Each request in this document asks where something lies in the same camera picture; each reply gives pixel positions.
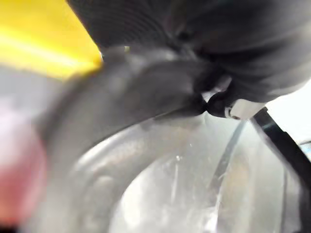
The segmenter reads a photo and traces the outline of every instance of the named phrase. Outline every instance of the yellow surface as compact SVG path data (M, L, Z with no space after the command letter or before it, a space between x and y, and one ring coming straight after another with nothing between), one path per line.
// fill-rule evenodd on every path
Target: yellow surface
M102 58L65 0L0 0L0 63L66 80Z

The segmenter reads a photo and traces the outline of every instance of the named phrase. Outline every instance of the blurry object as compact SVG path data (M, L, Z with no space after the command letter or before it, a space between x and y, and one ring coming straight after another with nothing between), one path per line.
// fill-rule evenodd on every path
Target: blurry object
M102 66L65 0L1 0L0 51L0 63L62 80Z
M46 156L34 129L7 103L0 104L0 226L13 226L38 203Z

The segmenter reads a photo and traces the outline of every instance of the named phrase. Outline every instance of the black rubber part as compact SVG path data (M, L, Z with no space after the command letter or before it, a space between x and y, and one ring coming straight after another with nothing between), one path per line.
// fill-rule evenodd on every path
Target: black rubber part
M68 2L100 48L166 41L160 21L163 5L169 1L160 4L145 0Z

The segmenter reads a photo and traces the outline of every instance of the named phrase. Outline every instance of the pink object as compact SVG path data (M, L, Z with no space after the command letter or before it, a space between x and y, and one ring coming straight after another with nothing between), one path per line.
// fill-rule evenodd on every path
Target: pink object
M0 225L29 217L46 183L46 154L30 123L0 106Z

